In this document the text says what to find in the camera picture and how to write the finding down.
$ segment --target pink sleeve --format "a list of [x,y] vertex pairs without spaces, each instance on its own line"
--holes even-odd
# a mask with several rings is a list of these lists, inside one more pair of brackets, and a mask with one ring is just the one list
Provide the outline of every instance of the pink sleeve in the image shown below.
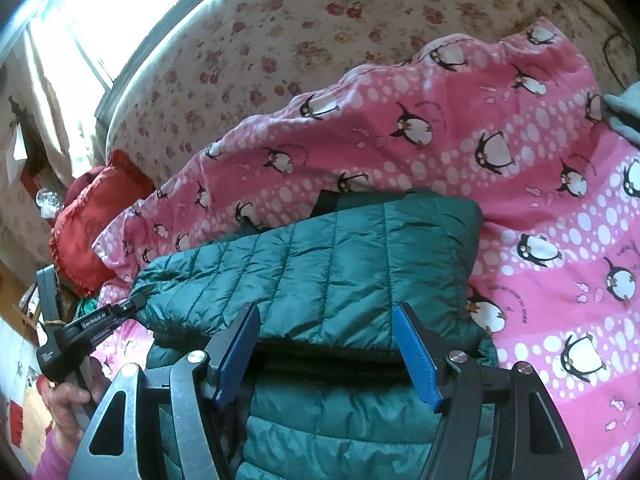
[[31,480],[65,480],[69,472],[71,460],[65,457],[58,449],[54,439],[54,432],[47,435],[47,443],[36,471],[31,475]]

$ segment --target pink blanket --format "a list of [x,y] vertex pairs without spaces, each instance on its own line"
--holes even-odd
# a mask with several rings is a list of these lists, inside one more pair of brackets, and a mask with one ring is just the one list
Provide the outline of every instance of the pink blanket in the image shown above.
[[640,162],[601,122],[598,92],[546,20],[497,44],[455,34],[404,65],[359,66],[243,121],[123,212],[94,247],[120,278],[102,300],[242,218],[306,218],[321,189],[466,196],[486,219],[472,318],[503,367],[535,366],[585,476],[614,478],[640,434]]

